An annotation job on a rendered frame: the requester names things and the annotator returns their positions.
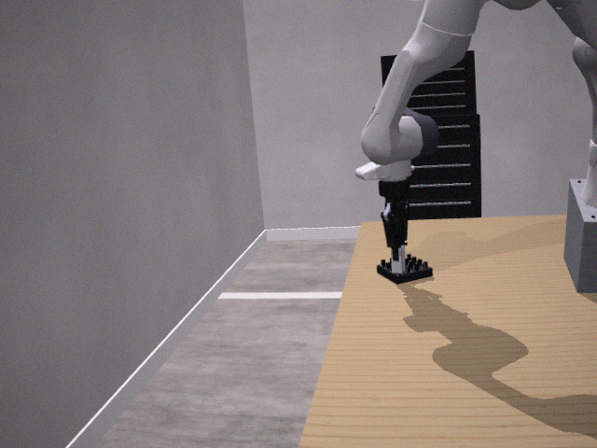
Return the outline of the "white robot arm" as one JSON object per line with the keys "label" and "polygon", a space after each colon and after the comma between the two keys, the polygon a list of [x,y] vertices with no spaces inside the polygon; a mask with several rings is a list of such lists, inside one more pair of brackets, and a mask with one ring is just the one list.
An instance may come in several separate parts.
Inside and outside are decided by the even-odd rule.
{"label": "white robot arm", "polygon": [[[414,170],[412,159],[437,150],[440,137],[437,124],[429,116],[409,109],[407,104],[416,87],[465,57],[479,12],[488,1],[425,0],[416,31],[396,56],[362,132],[363,152],[373,163],[356,169],[358,178],[405,180]],[[589,168],[581,198],[597,208],[597,0],[547,1],[577,36],[573,59],[586,79],[592,103]]]}

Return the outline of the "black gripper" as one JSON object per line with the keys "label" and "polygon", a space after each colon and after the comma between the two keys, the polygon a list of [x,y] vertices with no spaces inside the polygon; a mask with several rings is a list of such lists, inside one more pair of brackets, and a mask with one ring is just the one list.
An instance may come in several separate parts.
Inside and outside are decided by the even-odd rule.
{"label": "black gripper", "polygon": [[408,178],[402,181],[380,180],[379,193],[385,198],[385,212],[381,212],[381,218],[387,247],[392,247],[392,273],[403,273],[406,271],[405,245],[408,243],[405,241],[408,239],[410,207],[410,203],[405,202],[405,196],[410,194],[410,181]]}

